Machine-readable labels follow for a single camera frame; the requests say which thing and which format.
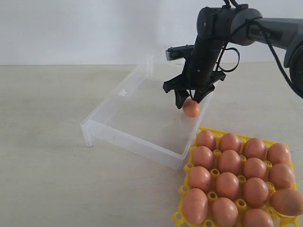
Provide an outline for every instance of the plastic egg tray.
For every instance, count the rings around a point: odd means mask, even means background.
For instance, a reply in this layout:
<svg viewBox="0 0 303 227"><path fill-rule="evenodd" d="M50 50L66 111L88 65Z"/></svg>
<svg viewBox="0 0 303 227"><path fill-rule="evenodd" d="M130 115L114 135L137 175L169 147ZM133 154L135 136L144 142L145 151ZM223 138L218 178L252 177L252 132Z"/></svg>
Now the plastic egg tray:
<svg viewBox="0 0 303 227"><path fill-rule="evenodd" d="M207 194L208 204L209 204L209 206L211 206L213 201L215 201L218 198L218 195L217 195L217 193L214 189L214 182L215 182L215 179L220 174L219 170L217 169L217 159L221 155L221 151L218 149L219 141L220 141L220 138L224 134L226 134L227 132L200 127L199 132L202 131L202 130L212 131L215 134L216 140L217 140L216 149L213 151L213 154L216 158L215 166L214 166L214 169L212 169L210 171L211 176L213 178L213 185L212 185L211 191ZM245 162L246 158L245 158L244 155L242 155L242 149L243 149L243 146L244 146L245 142L247 140L251 139L252 137L243 136L243 135L239 135L239 134L237 134L237 135L241 139L240 157L241 157L242 162ZM268 140L263 140L263 141L265 142L267 149L272 144L276 143L276 142L272 142L272 141L268 141ZM191 146L191 149L190 149L190 156L189 156L188 162L184 166L184 170L186 171L187 174L186 174L186 177L185 177L185 180L184 180L184 184L179 189L181 199L180 199L180 202L179 202L178 211L173 214L173 219L174 219L175 224L176 224L177 227L218 227L215 224L215 222L212 220L211 209L209 209L209 213L207 214L206 220L201 225L198 225L198 226L189 223L187 221L186 217L183 215L184 197L185 197L186 193L191 189L191 187L189 186L189 183L188 183L188 175L189 175L190 171L195 167L195 165L193 164L193 151L194 151L195 147L196 147L196 140L193 141L193 145ZM263 160L263 161L265 162L265 164L267 165L267 169L269 170L272 167L272 164L269 161L267 161L266 159ZM241 185L241 188L242 188L243 184L246 181L245 176L242 175L242 171L240 172L240 174L237 177L239 179L239 182L240 182L240 185ZM268 178L266 178L265 182L266 182L266 184L269 188L269 194L271 195L273 192L275 192L275 187L271 182L268 181ZM241 227L242 226L242 224L241 224L242 216L243 216L244 212L246 210L250 209L250 208L246 204L245 200L242 198L241 193L239 194L238 198L234 201L234 203L237 206L238 211L239 211L239 218L238 218L238 223L237 223L236 226ZM264 207L262 207L261 209L266 211L272 217L272 219L275 223L275 226L276 226L276 223L278 223L277 226L280 226L280 227L286 227L289 224L292 224L296 227L299 226L298 223L297 223L297 219L298 219L299 216L287 217L287 216L284 216L282 214L279 214L277 211L275 211L275 209L273 207L270 206L269 201L267 201L267 204Z"/></svg>

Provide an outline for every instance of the brown egg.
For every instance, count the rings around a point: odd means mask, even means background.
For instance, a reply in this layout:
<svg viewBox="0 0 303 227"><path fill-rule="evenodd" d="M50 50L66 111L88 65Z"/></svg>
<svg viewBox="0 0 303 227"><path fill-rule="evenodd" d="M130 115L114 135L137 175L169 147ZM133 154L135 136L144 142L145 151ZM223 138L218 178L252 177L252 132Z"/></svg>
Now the brown egg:
<svg viewBox="0 0 303 227"><path fill-rule="evenodd" d="M267 151L267 160L270 161L273 166L279 163L289 165L291 163L290 150L285 144L275 143L271 145Z"/></svg>
<svg viewBox="0 0 303 227"><path fill-rule="evenodd" d="M248 179L243 186L243 198L251 208L263 207L269 196L269 189L260 178Z"/></svg>
<svg viewBox="0 0 303 227"><path fill-rule="evenodd" d="M218 158L218 169L221 173L231 172L237 175L241 168L241 158L234 150L224 151Z"/></svg>
<svg viewBox="0 0 303 227"><path fill-rule="evenodd" d="M237 223L239 212L230 199L221 197L213 202L212 214L218 226L232 227Z"/></svg>
<svg viewBox="0 0 303 227"><path fill-rule="evenodd" d="M269 202L276 211L287 216L303 214L303 194L293 189L282 189L274 192Z"/></svg>
<svg viewBox="0 0 303 227"><path fill-rule="evenodd" d="M269 214L260 209L246 211L242 219L243 227L274 227L274 221Z"/></svg>
<svg viewBox="0 0 303 227"><path fill-rule="evenodd" d="M185 100L183 106L183 112L188 117L197 117L200 113L200 105L196 101L188 98Z"/></svg>
<svg viewBox="0 0 303 227"><path fill-rule="evenodd" d="M195 166L203 166L207 170L211 170L214 167L214 154L205 146L195 148L193 152L193 164Z"/></svg>
<svg viewBox="0 0 303 227"><path fill-rule="evenodd" d="M197 146L205 146L208 147L210 150L214 150L216 148L216 136L212 131L209 130L203 130L198 133L197 140L196 140Z"/></svg>
<svg viewBox="0 0 303 227"><path fill-rule="evenodd" d="M243 155L249 159L251 157L257 157L261 160L265 158L266 155L266 145L263 140L259 138L249 139L243 147Z"/></svg>
<svg viewBox="0 0 303 227"><path fill-rule="evenodd" d="M185 195L183 213L186 219L194 225L200 225L208 214L208 200L205 193L193 188Z"/></svg>
<svg viewBox="0 0 303 227"><path fill-rule="evenodd" d="M278 190L291 188L295 183L294 170L289 165L276 164L270 169L268 179Z"/></svg>
<svg viewBox="0 0 303 227"><path fill-rule="evenodd" d="M232 173L222 173L216 179L215 189L220 197L234 201L240 192L239 179Z"/></svg>
<svg viewBox="0 0 303 227"><path fill-rule="evenodd" d="M265 180L267 167L261 159L252 157L244 162L242 172L246 179L258 177L262 180Z"/></svg>
<svg viewBox="0 0 303 227"><path fill-rule="evenodd" d="M219 150L221 152L234 150L239 154L241 150L241 141L239 137L235 133L231 132L223 135L219 142Z"/></svg>
<svg viewBox="0 0 303 227"><path fill-rule="evenodd" d="M198 188L208 193L212 187L212 176L204 167L196 166L189 172L188 183L192 188Z"/></svg>

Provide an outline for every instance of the beige table surface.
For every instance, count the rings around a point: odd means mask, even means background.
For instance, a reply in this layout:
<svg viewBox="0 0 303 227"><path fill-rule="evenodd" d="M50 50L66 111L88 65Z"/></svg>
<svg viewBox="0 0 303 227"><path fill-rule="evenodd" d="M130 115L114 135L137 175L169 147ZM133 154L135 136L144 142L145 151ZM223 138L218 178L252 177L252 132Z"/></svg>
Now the beige table surface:
<svg viewBox="0 0 303 227"><path fill-rule="evenodd" d="M173 226L184 173L80 131L133 68L0 67L1 227ZM303 190L303 100L275 64L228 74L202 125L288 143Z"/></svg>

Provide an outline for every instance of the white backdrop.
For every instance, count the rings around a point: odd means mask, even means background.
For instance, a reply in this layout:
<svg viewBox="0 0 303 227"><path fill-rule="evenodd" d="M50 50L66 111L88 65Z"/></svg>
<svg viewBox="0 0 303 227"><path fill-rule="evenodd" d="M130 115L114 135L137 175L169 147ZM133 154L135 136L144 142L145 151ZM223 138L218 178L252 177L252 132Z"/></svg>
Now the white backdrop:
<svg viewBox="0 0 303 227"><path fill-rule="evenodd" d="M302 0L239 0L263 17L302 17ZM0 0L0 65L133 64L193 44L196 18L223 0ZM273 61L265 44L239 47L242 62ZM281 60L284 51L278 51ZM236 55L226 53L224 62Z"/></svg>

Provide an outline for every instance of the clear plastic container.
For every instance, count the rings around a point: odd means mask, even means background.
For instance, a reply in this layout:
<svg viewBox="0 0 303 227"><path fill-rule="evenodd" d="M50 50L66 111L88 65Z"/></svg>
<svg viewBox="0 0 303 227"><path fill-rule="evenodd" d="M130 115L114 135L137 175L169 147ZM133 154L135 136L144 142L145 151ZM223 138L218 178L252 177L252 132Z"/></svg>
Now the clear plastic container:
<svg viewBox="0 0 303 227"><path fill-rule="evenodd" d="M183 67L164 57L138 65L83 121L87 146L100 138L175 170L183 168L213 92L200 103L198 117L186 117L175 106L174 92L162 88Z"/></svg>

